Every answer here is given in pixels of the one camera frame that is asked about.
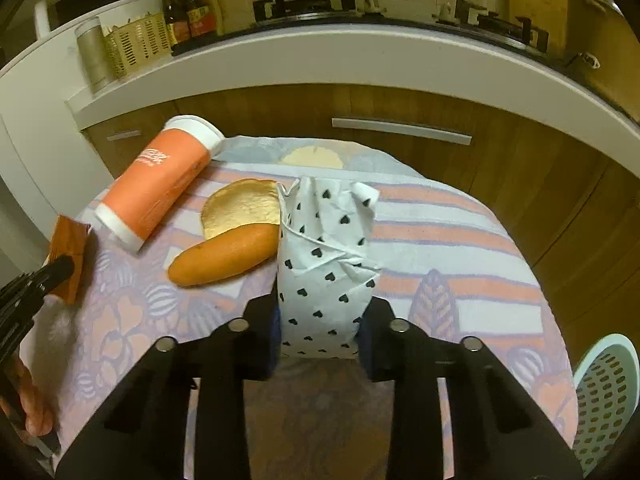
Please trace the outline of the person's left hand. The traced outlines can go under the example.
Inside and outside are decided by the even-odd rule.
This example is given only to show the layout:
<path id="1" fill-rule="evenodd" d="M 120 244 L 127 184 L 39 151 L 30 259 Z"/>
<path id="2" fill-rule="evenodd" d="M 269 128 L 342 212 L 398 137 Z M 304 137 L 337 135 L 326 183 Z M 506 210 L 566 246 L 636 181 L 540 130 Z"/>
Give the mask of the person's left hand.
<path id="1" fill-rule="evenodd" d="M 43 437 L 53 429 L 54 413 L 49 402 L 32 380 L 32 374 L 17 354 L 4 366 L 9 384 L 20 398 L 25 413 L 25 429 L 33 437 Z"/>

